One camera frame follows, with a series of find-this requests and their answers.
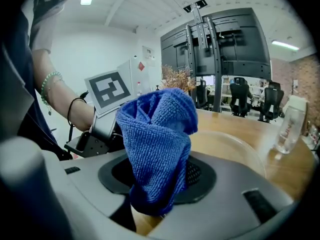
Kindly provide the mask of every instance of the red sticker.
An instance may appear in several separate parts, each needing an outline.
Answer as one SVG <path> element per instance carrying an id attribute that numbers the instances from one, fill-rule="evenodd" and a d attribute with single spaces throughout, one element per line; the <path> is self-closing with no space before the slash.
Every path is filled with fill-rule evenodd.
<path id="1" fill-rule="evenodd" d="M 145 68 L 145 66 L 142 64 L 142 62 L 140 62 L 138 68 L 142 71 Z"/>

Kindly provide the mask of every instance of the clear bottle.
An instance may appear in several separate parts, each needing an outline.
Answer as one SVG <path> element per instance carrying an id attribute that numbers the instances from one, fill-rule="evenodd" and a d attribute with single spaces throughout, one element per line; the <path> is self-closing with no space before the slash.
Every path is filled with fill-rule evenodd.
<path id="1" fill-rule="evenodd" d="M 307 101 L 300 99 L 295 98 L 286 109 L 283 123 L 276 137 L 275 148 L 282 154 L 289 154 L 292 151 L 301 134 Z"/>
<path id="2" fill-rule="evenodd" d="M 142 95 L 141 84 L 140 84 L 140 82 L 138 82 L 136 85 L 136 96 L 140 97 L 141 95 Z"/>

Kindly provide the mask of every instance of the mesh grille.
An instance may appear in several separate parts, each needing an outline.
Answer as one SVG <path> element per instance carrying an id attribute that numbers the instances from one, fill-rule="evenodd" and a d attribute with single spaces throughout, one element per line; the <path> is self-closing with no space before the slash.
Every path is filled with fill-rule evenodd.
<path id="1" fill-rule="evenodd" d="M 188 187 L 196 184 L 201 176 L 200 167 L 191 163 L 189 161 L 186 162 L 186 184 Z"/>

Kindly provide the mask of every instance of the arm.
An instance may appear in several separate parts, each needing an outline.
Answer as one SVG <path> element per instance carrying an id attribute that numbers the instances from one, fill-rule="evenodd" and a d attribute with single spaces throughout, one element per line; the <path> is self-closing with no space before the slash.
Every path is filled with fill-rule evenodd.
<path id="1" fill-rule="evenodd" d="M 249 97 L 251 100 L 253 99 L 253 96 L 252 96 L 252 94 L 251 94 L 250 91 L 248 92 L 248 97 Z"/>
<path id="2" fill-rule="evenodd" d="M 55 68 L 50 60 L 49 53 L 46 49 L 38 49 L 32 52 L 33 64 L 34 64 L 34 80 L 37 91 L 40 93 L 41 85 L 46 76 L 55 71 Z M 47 95 L 47 101 L 64 118 L 67 118 L 69 106 L 71 101 L 77 96 L 63 81 L 57 81 L 57 76 L 51 77 L 47 84 L 45 93 Z M 73 102 L 70 111 L 70 122 L 74 124 L 81 131 L 89 130 L 93 123 L 94 108 L 87 105 L 82 100 L 76 100 Z"/>

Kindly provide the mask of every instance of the wooden table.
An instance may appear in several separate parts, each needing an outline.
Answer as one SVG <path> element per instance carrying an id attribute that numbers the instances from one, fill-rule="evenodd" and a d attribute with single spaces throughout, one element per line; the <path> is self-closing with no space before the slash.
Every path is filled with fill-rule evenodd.
<path id="1" fill-rule="evenodd" d="M 215 131 L 232 135 L 249 144 L 257 153 L 266 172 L 266 178 L 283 189 L 294 200 L 299 200 L 304 193 L 315 170 L 316 161 L 310 149 L 299 138 L 290 154 L 281 155 L 273 148 L 279 126 L 246 119 L 243 117 L 226 115 L 197 109 L 198 133 Z M 195 140 L 191 136 L 191 148 L 196 148 Z M 201 152 L 214 156 L 215 148 L 208 145 L 201 148 Z"/>

